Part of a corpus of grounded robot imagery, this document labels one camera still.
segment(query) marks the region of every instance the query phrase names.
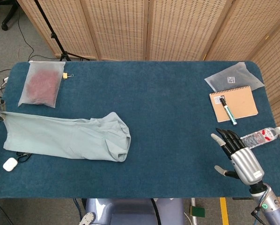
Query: notebook spiral binding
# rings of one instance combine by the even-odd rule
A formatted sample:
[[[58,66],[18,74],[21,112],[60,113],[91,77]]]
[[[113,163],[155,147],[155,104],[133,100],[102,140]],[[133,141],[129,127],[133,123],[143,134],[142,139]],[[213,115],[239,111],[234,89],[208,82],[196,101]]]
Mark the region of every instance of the notebook spiral binding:
[[[244,88],[247,88],[247,87],[249,87],[249,86],[243,86],[243,87],[240,87],[240,88],[232,88],[232,89],[228,89],[228,90],[221,90],[221,91],[218,91],[218,92],[211,93],[211,95],[217,95],[217,94],[221,94],[221,93],[230,92],[230,91],[233,91],[233,90],[244,89]]]

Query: bottle label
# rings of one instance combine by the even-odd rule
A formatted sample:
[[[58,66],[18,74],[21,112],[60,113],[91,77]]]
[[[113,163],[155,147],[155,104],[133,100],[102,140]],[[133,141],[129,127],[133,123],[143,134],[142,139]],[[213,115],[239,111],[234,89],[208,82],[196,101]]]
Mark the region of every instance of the bottle label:
[[[274,139],[273,133],[267,128],[262,130],[262,135],[266,139],[266,142],[272,141]]]

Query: table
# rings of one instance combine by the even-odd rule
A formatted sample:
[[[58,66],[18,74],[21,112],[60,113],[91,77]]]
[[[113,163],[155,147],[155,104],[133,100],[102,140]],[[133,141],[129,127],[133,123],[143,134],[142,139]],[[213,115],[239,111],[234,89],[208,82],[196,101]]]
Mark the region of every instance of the table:
[[[10,112],[59,118],[101,118],[114,111],[130,129],[132,141],[123,163],[32,155],[12,172],[3,163],[15,153],[3,150],[7,132],[0,123],[0,198],[188,198],[246,197],[249,187],[223,177],[214,165],[232,169],[210,134],[215,128],[245,135],[275,127],[264,88],[253,91],[258,115],[218,123],[204,78],[237,62],[67,62],[56,108],[17,107],[29,69],[17,63],[4,94]],[[259,68],[246,62],[262,80]],[[253,150],[280,196],[280,140]]]

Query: office chair wheel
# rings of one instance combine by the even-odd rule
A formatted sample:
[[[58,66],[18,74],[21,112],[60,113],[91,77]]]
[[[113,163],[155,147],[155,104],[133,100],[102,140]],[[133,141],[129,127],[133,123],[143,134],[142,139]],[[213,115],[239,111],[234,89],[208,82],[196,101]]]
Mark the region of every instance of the office chair wheel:
[[[1,25],[1,28],[2,28],[3,30],[8,30],[8,26],[7,26],[7,24],[5,24],[5,23],[3,23],[3,24]]]

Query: pen cap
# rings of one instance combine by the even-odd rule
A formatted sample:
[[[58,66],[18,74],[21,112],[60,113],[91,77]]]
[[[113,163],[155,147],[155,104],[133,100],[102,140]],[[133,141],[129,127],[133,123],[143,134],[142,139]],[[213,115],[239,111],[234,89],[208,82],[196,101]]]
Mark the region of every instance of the pen cap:
[[[221,97],[219,100],[221,101],[223,106],[226,106],[226,101],[225,101],[225,99],[223,97]]]

